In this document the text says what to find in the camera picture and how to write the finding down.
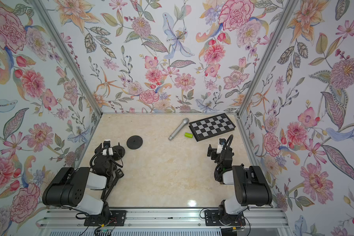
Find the black stand pole with clip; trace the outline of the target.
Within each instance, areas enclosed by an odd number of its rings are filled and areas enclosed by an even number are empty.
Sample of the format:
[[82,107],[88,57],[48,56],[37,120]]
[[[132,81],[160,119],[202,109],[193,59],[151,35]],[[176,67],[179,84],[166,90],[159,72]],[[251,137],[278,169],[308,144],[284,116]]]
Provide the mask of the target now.
[[114,173],[111,174],[111,176],[108,178],[106,187],[101,194],[101,199],[104,202],[108,199],[114,186],[116,186],[118,181],[123,177],[124,177],[124,173],[123,173],[122,169],[117,169],[117,170],[115,170]]

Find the black round stand base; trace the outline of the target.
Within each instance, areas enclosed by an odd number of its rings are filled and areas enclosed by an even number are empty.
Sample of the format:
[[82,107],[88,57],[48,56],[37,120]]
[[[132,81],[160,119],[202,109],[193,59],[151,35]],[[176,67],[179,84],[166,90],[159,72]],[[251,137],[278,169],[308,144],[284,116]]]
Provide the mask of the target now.
[[139,149],[143,145],[143,139],[138,135],[131,136],[128,138],[126,145],[132,150]]

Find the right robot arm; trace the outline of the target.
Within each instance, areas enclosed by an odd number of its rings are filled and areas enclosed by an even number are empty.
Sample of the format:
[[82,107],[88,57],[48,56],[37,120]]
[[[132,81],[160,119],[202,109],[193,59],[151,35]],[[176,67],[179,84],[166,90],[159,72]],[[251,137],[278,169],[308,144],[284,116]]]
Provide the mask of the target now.
[[216,163],[214,179],[222,185],[234,187],[234,195],[223,200],[217,210],[204,210],[206,226],[244,227],[247,220],[244,211],[250,205],[262,207],[272,202],[271,189],[260,166],[233,165],[231,148],[233,135],[219,139],[217,148],[209,146],[207,156]]

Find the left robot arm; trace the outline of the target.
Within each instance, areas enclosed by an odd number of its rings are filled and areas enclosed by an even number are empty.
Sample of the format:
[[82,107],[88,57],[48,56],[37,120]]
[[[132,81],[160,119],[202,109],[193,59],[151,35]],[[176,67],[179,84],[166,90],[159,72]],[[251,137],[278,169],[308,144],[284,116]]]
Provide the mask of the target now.
[[62,207],[83,214],[86,226],[121,225],[125,211],[110,210],[107,199],[124,177],[125,149],[105,140],[94,151],[89,166],[63,167],[44,190],[43,204]]

